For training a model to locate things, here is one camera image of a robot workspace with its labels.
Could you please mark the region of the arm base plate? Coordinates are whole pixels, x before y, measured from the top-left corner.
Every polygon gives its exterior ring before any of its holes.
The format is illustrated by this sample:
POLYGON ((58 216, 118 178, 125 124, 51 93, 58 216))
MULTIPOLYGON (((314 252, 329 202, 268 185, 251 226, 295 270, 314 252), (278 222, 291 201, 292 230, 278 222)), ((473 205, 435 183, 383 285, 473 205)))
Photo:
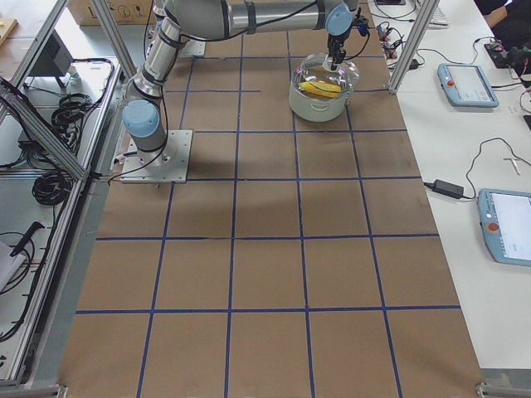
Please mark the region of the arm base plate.
POLYGON ((205 55, 206 43, 203 41, 188 40, 179 51, 179 58, 202 58, 205 55))
POLYGON ((129 140, 133 155, 124 159, 119 180, 124 183, 185 183, 192 147, 192 130, 170 130, 163 153, 139 151, 133 139, 129 140))

